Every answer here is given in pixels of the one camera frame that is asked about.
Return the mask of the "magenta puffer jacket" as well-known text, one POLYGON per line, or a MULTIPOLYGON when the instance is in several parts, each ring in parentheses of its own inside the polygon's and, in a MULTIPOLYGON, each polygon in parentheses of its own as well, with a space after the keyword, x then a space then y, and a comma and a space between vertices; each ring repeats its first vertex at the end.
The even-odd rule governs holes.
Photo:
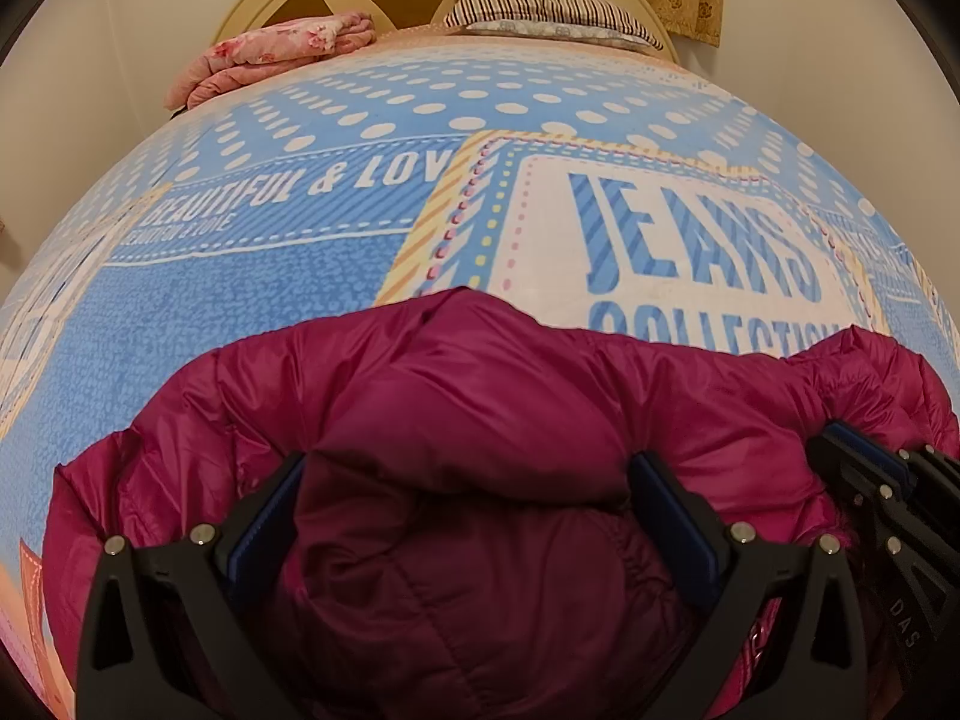
POLYGON ((298 454, 268 639, 320 717, 612 718, 692 629, 628 510, 628 460, 651 452, 771 541, 851 541, 805 460, 835 419, 893 450, 958 447, 934 369, 862 328, 731 356, 454 289, 262 333, 181 367, 55 472, 53 645, 75 673, 106 538, 221 522, 298 454))

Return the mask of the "blue jeans print bedspread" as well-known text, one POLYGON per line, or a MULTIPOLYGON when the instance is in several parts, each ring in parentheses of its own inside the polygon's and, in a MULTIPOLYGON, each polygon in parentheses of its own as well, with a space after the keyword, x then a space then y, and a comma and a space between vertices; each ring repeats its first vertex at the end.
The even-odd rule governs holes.
POLYGON ((850 325, 958 382, 958 328, 853 184, 726 89, 628 50, 410 29, 179 115, 2 307, 2 642, 59 718, 52 473, 222 344, 436 289, 553 327, 788 356, 850 325))

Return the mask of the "striped pillow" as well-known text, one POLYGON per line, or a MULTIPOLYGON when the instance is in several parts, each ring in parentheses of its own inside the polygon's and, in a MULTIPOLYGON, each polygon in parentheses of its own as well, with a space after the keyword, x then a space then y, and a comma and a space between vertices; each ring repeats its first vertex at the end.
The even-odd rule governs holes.
POLYGON ((607 29, 640 39, 653 49, 665 47, 638 16, 612 0, 454 0, 444 16, 446 28, 470 28, 493 21, 607 29))

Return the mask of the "pink floral folded blanket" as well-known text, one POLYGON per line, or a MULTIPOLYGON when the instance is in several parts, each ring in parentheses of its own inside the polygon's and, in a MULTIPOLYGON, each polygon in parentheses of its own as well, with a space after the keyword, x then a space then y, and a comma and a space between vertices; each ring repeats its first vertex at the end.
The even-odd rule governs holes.
POLYGON ((194 109, 287 71, 350 54, 375 40, 373 20, 359 11, 306 16, 241 32, 190 60, 172 82, 164 107, 171 112, 194 109))

